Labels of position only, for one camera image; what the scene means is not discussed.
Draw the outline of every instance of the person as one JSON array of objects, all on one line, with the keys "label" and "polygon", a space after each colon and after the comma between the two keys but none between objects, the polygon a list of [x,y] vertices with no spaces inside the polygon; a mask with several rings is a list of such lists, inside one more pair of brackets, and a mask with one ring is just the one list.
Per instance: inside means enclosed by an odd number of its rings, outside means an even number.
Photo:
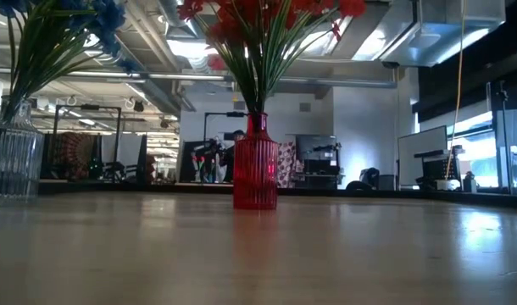
[{"label": "person", "polygon": [[245,139],[245,133],[243,130],[236,130],[233,133],[234,135],[234,145],[225,150],[223,154],[223,158],[219,161],[221,166],[226,165],[226,175],[224,182],[231,183],[234,180],[234,151],[236,148],[236,142]]}]

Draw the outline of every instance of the ribbed glass vase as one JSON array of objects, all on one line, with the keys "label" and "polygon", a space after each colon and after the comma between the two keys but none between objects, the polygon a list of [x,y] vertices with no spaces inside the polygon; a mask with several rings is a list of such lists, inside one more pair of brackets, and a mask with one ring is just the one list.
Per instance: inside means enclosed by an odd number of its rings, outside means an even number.
[{"label": "ribbed glass vase", "polygon": [[234,162],[234,208],[277,207],[278,144],[270,139],[267,114],[249,114],[247,136],[236,143]]},{"label": "ribbed glass vase", "polygon": [[44,135],[31,122],[31,104],[22,101],[15,115],[0,113],[0,206],[36,198]]}]

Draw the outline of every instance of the ceiling pipe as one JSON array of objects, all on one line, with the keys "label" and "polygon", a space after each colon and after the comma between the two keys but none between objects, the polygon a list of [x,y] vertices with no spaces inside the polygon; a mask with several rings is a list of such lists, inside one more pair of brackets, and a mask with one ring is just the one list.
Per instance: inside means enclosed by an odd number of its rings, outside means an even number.
[{"label": "ceiling pipe", "polygon": [[[0,68],[0,74],[9,74],[9,68]],[[157,80],[193,80],[193,81],[234,81],[231,75],[194,75],[182,73],[142,73],[149,75],[150,79]],[[70,73],[69,76],[91,77],[91,78],[115,78],[127,80],[140,80],[141,74],[133,73],[128,75],[123,72],[94,72],[81,71]],[[281,77],[279,82],[302,85],[323,85],[323,86],[351,86],[366,88],[396,88],[397,84],[392,80],[347,80],[347,79],[329,79],[329,78],[311,78],[311,77]]]},{"label": "ceiling pipe", "polygon": [[[126,7],[127,14],[125,17],[127,17],[127,19],[134,25],[138,33],[140,33],[140,36],[142,36],[143,40],[146,41],[148,46],[155,52],[157,57],[159,57],[159,59],[162,58],[161,62],[166,66],[166,68],[174,71],[179,70],[177,58],[172,53],[172,51],[170,51],[166,40],[158,35],[158,29],[151,24],[151,21],[143,12],[143,10],[136,5],[134,0],[127,0]],[[142,25],[136,18],[138,18],[149,31],[149,33],[151,33],[151,37],[155,43],[151,41],[150,36],[142,28]]]}]

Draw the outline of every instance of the table surface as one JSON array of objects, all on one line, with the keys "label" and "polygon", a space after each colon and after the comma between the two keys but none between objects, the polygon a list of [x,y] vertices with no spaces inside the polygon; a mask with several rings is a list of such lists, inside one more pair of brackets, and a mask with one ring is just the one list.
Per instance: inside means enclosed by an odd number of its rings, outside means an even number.
[{"label": "table surface", "polygon": [[0,208],[0,304],[517,304],[517,210],[97,192]]}]

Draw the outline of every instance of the whiteboard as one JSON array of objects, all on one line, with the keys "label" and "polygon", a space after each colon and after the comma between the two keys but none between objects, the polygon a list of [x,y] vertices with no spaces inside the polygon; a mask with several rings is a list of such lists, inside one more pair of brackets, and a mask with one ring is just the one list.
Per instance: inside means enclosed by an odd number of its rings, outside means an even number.
[{"label": "whiteboard", "polygon": [[416,153],[447,149],[447,127],[442,126],[397,139],[400,186],[416,186],[422,177],[422,159]]}]

